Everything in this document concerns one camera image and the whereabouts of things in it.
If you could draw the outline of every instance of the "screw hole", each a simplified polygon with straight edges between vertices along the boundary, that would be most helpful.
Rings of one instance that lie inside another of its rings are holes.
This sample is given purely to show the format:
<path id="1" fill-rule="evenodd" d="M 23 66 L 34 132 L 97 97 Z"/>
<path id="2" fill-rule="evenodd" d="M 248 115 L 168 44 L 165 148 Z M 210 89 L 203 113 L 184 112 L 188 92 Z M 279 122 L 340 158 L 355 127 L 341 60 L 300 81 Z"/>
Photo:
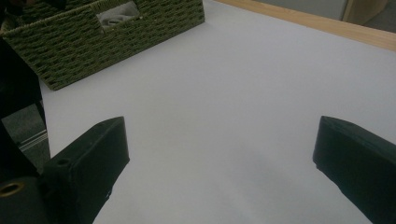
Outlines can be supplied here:
<path id="1" fill-rule="evenodd" d="M 13 194 L 17 193 L 18 191 L 20 191 L 21 189 L 23 189 L 23 187 L 24 187 L 24 184 L 22 182 L 7 184 L 7 185 L 3 186 L 2 188 L 0 188 L 0 197 L 3 198 L 3 197 L 13 195 Z"/>

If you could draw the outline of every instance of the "green woven basket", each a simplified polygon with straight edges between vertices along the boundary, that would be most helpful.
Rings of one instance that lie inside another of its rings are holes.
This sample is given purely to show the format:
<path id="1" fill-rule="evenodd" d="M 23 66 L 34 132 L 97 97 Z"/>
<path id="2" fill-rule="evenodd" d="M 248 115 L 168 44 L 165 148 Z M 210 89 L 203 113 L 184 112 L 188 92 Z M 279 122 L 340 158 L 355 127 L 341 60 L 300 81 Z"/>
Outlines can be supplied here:
<path id="1" fill-rule="evenodd" d="M 205 20 L 202 0 L 134 0 L 139 17 L 104 29 L 96 14 L 128 1 L 69 0 L 63 11 L 37 2 L 1 36 L 56 91 Z"/>

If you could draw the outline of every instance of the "wooden table edge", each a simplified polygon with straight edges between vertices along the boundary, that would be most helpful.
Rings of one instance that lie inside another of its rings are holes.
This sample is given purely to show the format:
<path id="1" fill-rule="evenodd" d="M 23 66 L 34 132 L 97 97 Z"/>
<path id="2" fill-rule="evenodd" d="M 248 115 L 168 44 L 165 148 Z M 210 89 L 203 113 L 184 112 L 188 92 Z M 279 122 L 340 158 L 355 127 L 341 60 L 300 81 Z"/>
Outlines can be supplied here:
<path id="1" fill-rule="evenodd" d="M 368 28 L 344 21 L 328 19 L 300 11 L 276 7 L 253 0 L 217 0 L 218 2 L 240 7 L 252 12 L 291 21 L 334 35 L 360 41 L 365 44 L 396 51 L 396 34 Z"/>

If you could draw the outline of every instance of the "wooden surface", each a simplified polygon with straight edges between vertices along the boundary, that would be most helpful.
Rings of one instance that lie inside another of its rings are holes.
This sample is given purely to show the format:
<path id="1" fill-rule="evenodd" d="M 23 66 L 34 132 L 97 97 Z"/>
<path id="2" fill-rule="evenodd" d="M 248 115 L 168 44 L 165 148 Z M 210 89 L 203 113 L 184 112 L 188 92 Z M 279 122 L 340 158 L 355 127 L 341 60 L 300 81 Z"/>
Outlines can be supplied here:
<path id="1" fill-rule="evenodd" d="M 234 7 L 261 13 L 284 21 L 295 22 L 334 35 L 340 35 L 383 49 L 396 51 L 396 34 L 360 25 L 323 18 L 300 11 L 276 7 L 252 0 L 217 0 Z"/>
<path id="2" fill-rule="evenodd" d="M 381 12 L 388 0 L 349 0 L 343 21 L 363 25 Z"/>

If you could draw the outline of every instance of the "black plastic part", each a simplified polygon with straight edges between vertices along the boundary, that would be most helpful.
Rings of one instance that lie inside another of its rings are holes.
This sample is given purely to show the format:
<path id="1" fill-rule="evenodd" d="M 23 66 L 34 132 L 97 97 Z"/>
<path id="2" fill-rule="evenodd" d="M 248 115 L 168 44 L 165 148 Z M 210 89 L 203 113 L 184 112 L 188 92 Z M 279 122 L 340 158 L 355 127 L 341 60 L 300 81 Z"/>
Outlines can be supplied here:
<path id="1" fill-rule="evenodd" d="M 322 117 L 317 168 L 374 224 L 396 223 L 396 146 L 363 128 Z"/>
<path id="2" fill-rule="evenodd" d="M 123 118 L 105 120 L 85 132 L 44 167 L 42 184 L 53 190 L 45 202 L 57 211 L 52 221 L 93 223 L 128 162 Z"/>
<path id="3" fill-rule="evenodd" d="M 38 177 L 37 169 L 15 145 L 0 122 L 0 183 L 23 176 Z"/>
<path id="4" fill-rule="evenodd" d="M 0 184 L 0 223 L 50 224 L 37 178 L 21 177 Z"/>

